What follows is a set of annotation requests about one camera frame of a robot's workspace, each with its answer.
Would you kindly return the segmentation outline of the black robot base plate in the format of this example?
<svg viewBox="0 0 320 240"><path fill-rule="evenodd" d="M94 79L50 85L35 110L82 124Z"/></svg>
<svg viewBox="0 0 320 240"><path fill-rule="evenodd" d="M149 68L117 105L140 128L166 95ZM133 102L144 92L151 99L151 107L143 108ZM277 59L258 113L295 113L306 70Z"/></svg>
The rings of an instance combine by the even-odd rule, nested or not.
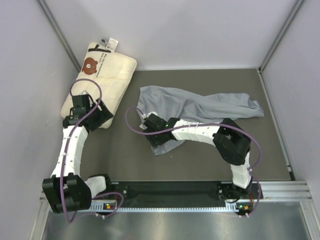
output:
<svg viewBox="0 0 320 240"><path fill-rule="evenodd" d="M139 195L156 196L198 196L205 195L214 200L263 198L257 183L247 189L235 186L231 181L114 181L106 185L103 193L118 192L126 199Z"/></svg>

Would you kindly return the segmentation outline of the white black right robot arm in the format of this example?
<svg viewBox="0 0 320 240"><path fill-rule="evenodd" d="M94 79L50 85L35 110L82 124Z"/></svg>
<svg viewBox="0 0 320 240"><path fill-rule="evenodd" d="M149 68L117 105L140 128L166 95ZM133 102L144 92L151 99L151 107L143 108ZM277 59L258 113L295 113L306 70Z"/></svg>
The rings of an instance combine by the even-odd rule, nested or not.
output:
<svg viewBox="0 0 320 240"><path fill-rule="evenodd" d="M164 120L155 114L144 119L144 133L153 148L169 141L195 141L216 147L221 158L230 164L232 185L220 190L224 199L245 198L252 191L252 176L249 173L251 140L231 119L225 118L223 126L189 122L171 117Z"/></svg>

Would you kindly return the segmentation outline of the cream bear print pillow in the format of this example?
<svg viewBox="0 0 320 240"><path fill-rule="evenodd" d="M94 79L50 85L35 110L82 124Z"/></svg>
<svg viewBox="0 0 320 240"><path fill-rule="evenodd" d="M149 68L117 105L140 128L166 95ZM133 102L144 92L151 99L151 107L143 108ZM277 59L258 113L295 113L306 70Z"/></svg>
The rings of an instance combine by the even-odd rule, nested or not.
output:
<svg viewBox="0 0 320 240"><path fill-rule="evenodd" d="M76 78L84 81L75 83L71 93L89 94L96 101L102 92L101 102L115 115L136 67L134 58L91 42Z"/></svg>

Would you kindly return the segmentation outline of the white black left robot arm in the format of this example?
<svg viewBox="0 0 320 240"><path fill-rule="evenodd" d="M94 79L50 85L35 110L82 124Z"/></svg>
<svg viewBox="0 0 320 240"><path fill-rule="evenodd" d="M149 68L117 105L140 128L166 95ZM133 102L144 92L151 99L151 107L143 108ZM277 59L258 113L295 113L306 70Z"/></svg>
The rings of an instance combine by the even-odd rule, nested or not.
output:
<svg viewBox="0 0 320 240"><path fill-rule="evenodd" d="M86 181L80 177L85 141L92 132L114 115L103 102L73 103L69 115L62 121L63 140L57 164L50 178L42 182L42 190L56 214L87 210L97 195L109 198L114 191L107 174L96 174Z"/></svg>

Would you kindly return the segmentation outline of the grey fabric pillowcase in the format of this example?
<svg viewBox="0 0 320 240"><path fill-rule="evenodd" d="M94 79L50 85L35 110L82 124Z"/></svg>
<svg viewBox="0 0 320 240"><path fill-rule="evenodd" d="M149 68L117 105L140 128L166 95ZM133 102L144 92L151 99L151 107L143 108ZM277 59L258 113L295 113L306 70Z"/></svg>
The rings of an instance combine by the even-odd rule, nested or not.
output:
<svg viewBox="0 0 320 240"><path fill-rule="evenodd" d="M189 122L220 123L225 118L263 117L258 101L247 93L216 93L207 96L179 88L155 85L140 88L137 108L144 114L155 112L164 120L180 118Z"/></svg>

